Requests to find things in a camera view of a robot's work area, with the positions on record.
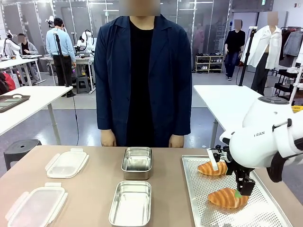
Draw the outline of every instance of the table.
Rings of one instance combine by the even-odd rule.
[[[42,55],[40,54],[33,54],[33,55],[22,55],[22,58],[29,58],[29,59],[32,59],[32,58],[39,58],[39,57],[42,57]]]
[[[53,58],[52,57],[44,57],[44,58],[40,58],[40,60],[46,60],[46,61],[49,62],[50,67],[51,67],[51,71],[52,71],[52,75],[53,75],[53,82],[56,86],[56,79],[55,79],[55,76],[53,74],[53,68],[52,68],[52,65],[54,65]],[[91,71],[90,66],[94,64],[94,57],[81,58],[79,56],[76,56],[76,64],[77,65],[89,65],[89,78],[90,78],[90,92],[89,92],[89,94],[93,93],[96,90],[96,87],[94,86],[93,80],[92,80],[92,78],[95,79],[95,77],[94,77],[95,71],[94,71],[94,67],[92,67],[92,71]]]
[[[22,73],[21,73],[22,70],[21,70],[20,65],[23,65],[25,74],[27,76],[28,84],[29,84],[29,86],[32,86],[32,81],[31,81],[31,79],[29,77],[29,73],[28,73],[28,69],[27,69],[27,64],[31,63],[33,61],[35,62],[36,67],[37,67],[37,72],[38,72],[38,76],[39,76],[39,79],[40,79],[39,82],[37,82],[37,84],[39,84],[39,83],[44,82],[45,80],[41,79],[41,74],[40,74],[40,70],[39,70],[39,67],[38,67],[38,64],[37,64],[37,59],[13,59],[13,60],[1,61],[0,62],[0,69],[9,68],[11,76],[13,77],[13,72],[12,72],[13,67],[16,66],[17,69],[18,69],[18,71],[22,75]],[[34,69],[32,68],[32,66],[30,64],[28,66],[29,66],[29,68],[31,70],[32,75],[34,75],[35,74]],[[24,81],[24,79],[23,79],[22,76],[21,76],[21,81],[22,81],[23,84],[25,84],[25,81]]]
[[[218,123],[224,130],[242,128],[252,103],[262,96],[247,86],[195,85],[194,88],[214,116],[210,148],[214,147]]]
[[[108,215],[116,186],[123,181],[125,148],[82,147],[89,154],[84,168],[70,179],[47,178],[45,166],[70,146],[37,146],[0,178],[0,226],[15,200],[46,182],[61,182],[67,201],[51,227],[110,227]],[[153,148],[149,227],[194,227],[181,161],[182,155],[206,155],[205,149]],[[294,227],[302,226],[303,206],[283,183],[273,183],[266,169],[256,170],[263,184]]]
[[[56,142],[61,145],[57,123],[53,114],[52,102],[72,90],[72,87],[63,86],[43,86],[43,87],[20,87],[5,95],[21,94],[31,96],[29,100],[0,113],[0,135],[6,133],[16,125],[20,124],[30,116],[37,113],[39,110],[47,106],[53,125],[53,131],[56,137]]]

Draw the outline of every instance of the pastry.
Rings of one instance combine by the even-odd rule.
[[[243,195],[241,198],[235,197],[236,190],[223,188],[208,195],[208,200],[221,208],[235,209],[246,205],[249,196]]]
[[[226,173],[227,171],[227,165],[225,162],[218,162],[218,169],[214,171],[212,163],[207,162],[205,164],[202,164],[198,166],[198,171],[202,174],[209,175],[209,176],[220,176]]]

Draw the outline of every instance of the wire mesh tray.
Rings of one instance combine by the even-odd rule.
[[[183,155],[182,162],[196,227],[291,227],[289,220],[254,171],[254,190],[241,209],[221,209],[207,200],[208,194],[222,188],[237,188],[235,174],[206,176],[197,167],[209,161],[208,156]]]

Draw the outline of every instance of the black pants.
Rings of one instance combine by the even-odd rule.
[[[260,95],[264,95],[265,84],[269,72],[269,69],[265,69],[267,58],[268,53],[264,53],[259,64],[257,65],[255,77],[251,85],[251,89],[257,91]]]
[[[53,63],[56,67],[59,86],[65,86],[63,67],[61,65],[60,57],[58,55],[53,56]],[[71,57],[70,56],[64,56],[63,57],[63,63],[64,63],[64,68],[65,68],[65,75],[66,75],[67,85],[71,86]]]

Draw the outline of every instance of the blue shirt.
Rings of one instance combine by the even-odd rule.
[[[51,56],[59,55],[58,54],[59,49],[57,46],[56,37],[53,32],[58,33],[62,54],[65,56],[70,56],[71,60],[75,62],[76,57],[75,57],[74,48],[71,43],[71,38],[67,32],[64,32],[58,28],[53,28],[49,30],[46,34],[46,49],[48,54],[50,54]]]

